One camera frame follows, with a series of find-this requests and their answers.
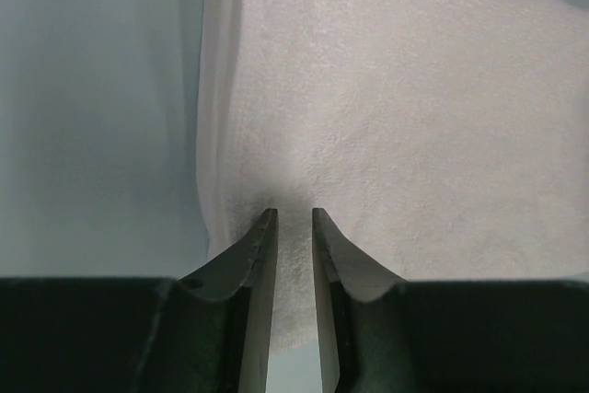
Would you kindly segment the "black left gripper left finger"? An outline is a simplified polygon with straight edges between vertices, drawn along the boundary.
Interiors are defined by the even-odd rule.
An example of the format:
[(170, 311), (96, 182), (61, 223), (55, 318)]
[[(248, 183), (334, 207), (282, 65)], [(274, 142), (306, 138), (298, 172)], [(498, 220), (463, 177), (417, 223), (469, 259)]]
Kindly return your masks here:
[(278, 213), (181, 279), (1, 282), (5, 392), (261, 392)]

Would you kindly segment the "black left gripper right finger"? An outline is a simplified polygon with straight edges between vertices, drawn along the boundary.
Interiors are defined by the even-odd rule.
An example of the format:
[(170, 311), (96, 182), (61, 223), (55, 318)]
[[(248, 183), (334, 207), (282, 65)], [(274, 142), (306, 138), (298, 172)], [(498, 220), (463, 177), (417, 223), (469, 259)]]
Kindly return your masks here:
[(327, 392), (584, 392), (588, 285), (411, 282), (312, 212)]

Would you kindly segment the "white towel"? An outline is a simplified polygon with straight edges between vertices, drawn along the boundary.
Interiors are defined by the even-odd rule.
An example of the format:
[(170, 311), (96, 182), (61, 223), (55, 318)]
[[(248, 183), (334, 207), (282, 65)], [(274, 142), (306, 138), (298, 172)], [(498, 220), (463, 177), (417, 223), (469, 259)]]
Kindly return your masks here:
[(562, 0), (205, 0), (215, 256), (279, 212), (271, 349), (317, 335), (311, 213), (407, 279), (588, 269), (588, 12)]

